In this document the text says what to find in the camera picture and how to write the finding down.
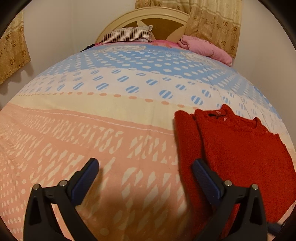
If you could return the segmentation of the red knitted embroidered sweater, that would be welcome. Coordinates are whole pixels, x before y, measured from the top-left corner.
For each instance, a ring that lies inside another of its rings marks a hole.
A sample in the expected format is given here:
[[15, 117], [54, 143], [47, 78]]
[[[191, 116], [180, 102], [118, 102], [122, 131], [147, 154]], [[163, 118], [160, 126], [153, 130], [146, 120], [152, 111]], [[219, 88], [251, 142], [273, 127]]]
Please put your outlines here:
[[259, 186], [266, 219], [276, 223], [295, 202], [295, 168], [279, 135], [258, 118], [236, 115], [224, 104], [218, 110], [175, 113], [180, 177], [192, 207], [192, 235], [209, 222], [212, 210], [192, 164], [202, 159], [223, 180]]

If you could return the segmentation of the polka dot bed sheet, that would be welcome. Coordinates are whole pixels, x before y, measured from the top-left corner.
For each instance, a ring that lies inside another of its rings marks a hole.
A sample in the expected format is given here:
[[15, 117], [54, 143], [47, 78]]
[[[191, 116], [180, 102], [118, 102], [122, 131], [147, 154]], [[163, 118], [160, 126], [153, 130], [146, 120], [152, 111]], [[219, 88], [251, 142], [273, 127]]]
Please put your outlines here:
[[32, 186], [55, 186], [96, 158], [99, 175], [77, 210], [98, 240], [187, 240], [174, 114], [222, 104], [259, 118], [295, 155], [271, 103], [218, 61], [143, 43], [70, 56], [1, 110], [1, 218], [22, 240]]

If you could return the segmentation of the beige side window curtain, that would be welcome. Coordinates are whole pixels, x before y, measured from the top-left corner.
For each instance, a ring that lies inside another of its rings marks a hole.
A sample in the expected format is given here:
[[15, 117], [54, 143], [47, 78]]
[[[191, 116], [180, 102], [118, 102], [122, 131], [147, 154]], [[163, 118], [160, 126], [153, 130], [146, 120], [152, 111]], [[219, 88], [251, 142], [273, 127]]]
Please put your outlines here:
[[10, 23], [0, 45], [0, 84], [31, 61], [24, 33], [24, 10]]

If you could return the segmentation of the pink pillow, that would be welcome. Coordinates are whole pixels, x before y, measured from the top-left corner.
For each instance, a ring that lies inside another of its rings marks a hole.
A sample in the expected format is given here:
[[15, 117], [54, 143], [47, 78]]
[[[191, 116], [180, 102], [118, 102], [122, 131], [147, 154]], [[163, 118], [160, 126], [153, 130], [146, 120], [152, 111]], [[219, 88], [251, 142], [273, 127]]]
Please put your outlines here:
[[192, 51], [196, 54], [217, 60], [229, 67], [232, 66], [232, 57], [224, 50], [218, 48], [217, 46], [206, 40], [202, 40], [193, 36], [183, 35], [178, 41], [178, 45], [181, 48]]

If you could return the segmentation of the dark object beside bed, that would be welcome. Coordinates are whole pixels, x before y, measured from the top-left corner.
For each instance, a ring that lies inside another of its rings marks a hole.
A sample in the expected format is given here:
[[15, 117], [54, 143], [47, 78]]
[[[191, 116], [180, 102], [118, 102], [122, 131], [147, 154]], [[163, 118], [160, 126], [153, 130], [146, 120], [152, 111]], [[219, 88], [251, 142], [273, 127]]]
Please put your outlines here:
[[81, 50], [80, 52], [86, 51], [94, 46], [95, 46], [95, 44], [91, 44], [91, 45], [87, 46], [86, 48], [84, 48], [83, 50]]

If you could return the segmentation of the beige window curtain right panel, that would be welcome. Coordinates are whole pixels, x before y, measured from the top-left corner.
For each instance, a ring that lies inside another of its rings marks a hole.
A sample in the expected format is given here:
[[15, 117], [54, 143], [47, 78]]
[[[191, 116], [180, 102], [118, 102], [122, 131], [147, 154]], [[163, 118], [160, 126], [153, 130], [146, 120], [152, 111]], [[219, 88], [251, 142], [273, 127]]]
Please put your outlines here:
[[138, 0], [135, 8], [159, 6], [189, 14], [185, 35], [207, 40], [236, 58], [242, 0]]

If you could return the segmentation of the cream wooden headboard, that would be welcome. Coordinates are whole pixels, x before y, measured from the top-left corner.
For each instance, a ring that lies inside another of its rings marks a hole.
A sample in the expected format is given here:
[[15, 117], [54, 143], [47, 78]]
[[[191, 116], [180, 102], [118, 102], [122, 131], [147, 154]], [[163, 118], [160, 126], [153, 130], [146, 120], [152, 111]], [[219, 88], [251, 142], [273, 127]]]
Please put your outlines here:
[[184, 35], [189, 14], [165, 7], [135, 9], [112, 21], [97, 37], [96, 43], [109, 32], [126, 27], [152, 25], [152, 39], [178, 42]]

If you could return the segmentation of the striped pillow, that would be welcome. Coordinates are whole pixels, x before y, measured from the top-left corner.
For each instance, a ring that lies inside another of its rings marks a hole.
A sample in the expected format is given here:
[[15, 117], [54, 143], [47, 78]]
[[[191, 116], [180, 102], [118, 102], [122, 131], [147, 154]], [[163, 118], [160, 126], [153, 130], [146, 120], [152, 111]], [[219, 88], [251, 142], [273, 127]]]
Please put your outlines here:
[[153, 25], [113, 30], [99, 41], [99, 44], [115, 42], [152, 42]]

